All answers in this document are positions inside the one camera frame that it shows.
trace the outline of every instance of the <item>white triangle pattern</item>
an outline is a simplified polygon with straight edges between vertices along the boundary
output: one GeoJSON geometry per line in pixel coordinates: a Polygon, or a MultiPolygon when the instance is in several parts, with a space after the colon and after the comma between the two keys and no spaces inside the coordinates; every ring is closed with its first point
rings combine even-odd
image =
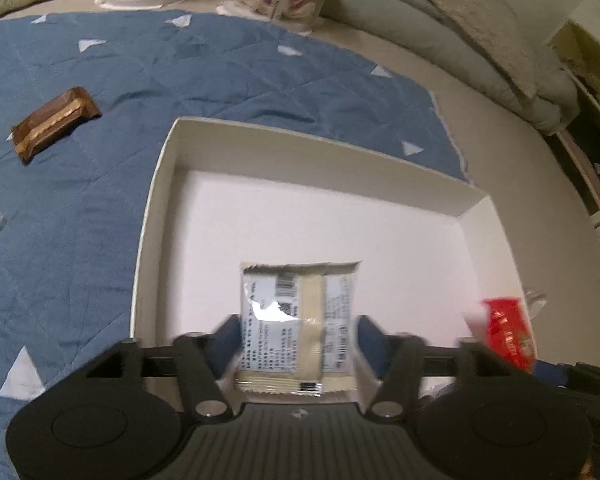
{"type": "Polygon", "coordinates": [[[285,56],[302,56],[302,52],[298,52],[296,49],[286,45],[279,45],[278,52],[285,56]]]}
{"type": "Polygon", "coordinates": [[[16,400],[33,400],[45,392],[36,365],[33,364],[27,347],[23,346],[4,384],[0,388],[0,397],[16,400]]]}
{"type": "Polygon", "coordinates": [[[424,151],[424,148],[421,148],[420,146],[417,146],[416,144],[413,144],[412,142],[409,142],[408,140],[402,141],[402,152],[404,153],[405,156],[415,155],[416,153],[420,153],[423,151],[424,151]]]}
{"type": "Polygon", "coordinates": [[[178,28],[189,27],[191,24],[191,15],[183,14],[182,16],[178,16],[177,18],[173,18],[172,20],[166,20],[165,23],[171,23],[178,28]]]}
{"type": "Polygon", "coordinates": [[[380,65],[376,65],[371,71],[371,75],[377,75],[378,77],[393,77],[385,67],[380,65]]]}
{"type": "Polygon", "coordinates": [[[84,52],[90,46],[101,45],[103,43],[107,43],[107,40],[80,40],[78,41],[78,50],[84,52]]]}

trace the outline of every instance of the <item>blanket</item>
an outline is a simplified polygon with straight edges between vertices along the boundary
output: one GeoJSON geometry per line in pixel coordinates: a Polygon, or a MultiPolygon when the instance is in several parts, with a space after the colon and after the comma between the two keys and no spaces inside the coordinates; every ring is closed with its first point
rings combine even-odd
{"type": "Polygon", "coordinates": [[[428,0],[465,41],[483,54],[520,95],[538,92],[536,58],[504,0],[428,0]]]}
{"type": "Polygon", "coordinates": [[[269,23],[177,10],[1,21],[0,480],[14,479],[13,414],[128,337],[142,214],[179,116],[297,130],[466,179],[426,89],[269,23]],[[102,117],[23,166],[10,127],[73,86],[102,117]]]}

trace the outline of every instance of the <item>blue quilt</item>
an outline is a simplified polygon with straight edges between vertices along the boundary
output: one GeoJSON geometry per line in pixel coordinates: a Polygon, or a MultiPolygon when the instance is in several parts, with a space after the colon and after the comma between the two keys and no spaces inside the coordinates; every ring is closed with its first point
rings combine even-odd
{"type": "MultiPolygon", "coordinates": [[[[267,23],[167,22],[181,14],[0,22],[0,388],[23,347],[49,386],[128,335],[148,187],[179,116],[344,140],[465,180],[429,93],[413,81],[267,23]],[[80,40],[105,43],[80,52],[80,40]],[[103,116],[24,166],[10,127],[73,86],[103,116]]],[[[22,405],[0,397],[0,480],[15,478],[4,430],[22,405]]]]}

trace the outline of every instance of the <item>brown wrapper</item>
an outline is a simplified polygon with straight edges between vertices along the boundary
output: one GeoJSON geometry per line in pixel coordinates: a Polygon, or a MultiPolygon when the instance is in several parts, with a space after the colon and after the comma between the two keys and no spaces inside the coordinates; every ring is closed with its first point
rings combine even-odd
{"type": "Polygon", "coordinates": [[[29,162],[78,124],[101,115],[84,88],[71,88],[11,128],[16,154],[22,162],[29,162]]]}

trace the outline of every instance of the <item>barcode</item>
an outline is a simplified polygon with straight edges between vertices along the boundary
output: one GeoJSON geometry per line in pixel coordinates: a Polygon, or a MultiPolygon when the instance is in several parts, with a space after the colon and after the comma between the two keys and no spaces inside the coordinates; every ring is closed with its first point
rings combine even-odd
{"type": "MultiPolygon", "coordinates": [[[[346,330],[346,327],[340,327],[340,332],[342,329],[346,330]]],[[[347,360],[347,338],[341,336],[340,341],[338,342],[338,355],[336,357],[336,369],[339,370],[345,364],[347,360]]]]}
{"type": "Polygon", "coordinates": [[[278,274],[276,276],[276,296],[294,297],[295,295],[296,276],[294,274],[278,274]]]}
{"type": "Polygon", "coordinates": [[[282,312],[291,316],[291,303],[279,303],[279,306],[282,312]]]}

